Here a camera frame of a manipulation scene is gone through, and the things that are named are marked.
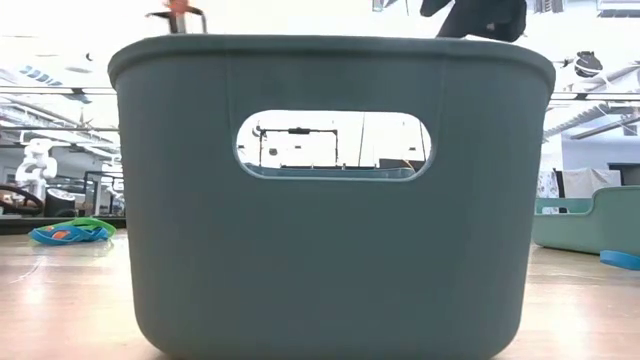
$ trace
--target floor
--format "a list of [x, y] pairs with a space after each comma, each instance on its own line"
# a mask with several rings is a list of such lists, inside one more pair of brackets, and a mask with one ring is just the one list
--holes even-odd
[[[166, 360], [139, 332], [126, 233], [41, 247], [0, 237], [0, 359]], [[532, 248], [520, 332], [498, 359], [639, 359], [640, 272]]]

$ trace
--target storage bin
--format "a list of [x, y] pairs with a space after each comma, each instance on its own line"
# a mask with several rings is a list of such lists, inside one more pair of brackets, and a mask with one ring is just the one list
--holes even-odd
[[[136, 316], [161, 350], [486, 359], [513, 338], [555, 81], [541, 55], [465, 40], [169, 35], [124, 48], [109, 75]], [[236, 136], [270, 109], [411, 114], [430, 158], [409, 179], [257, 176]]]

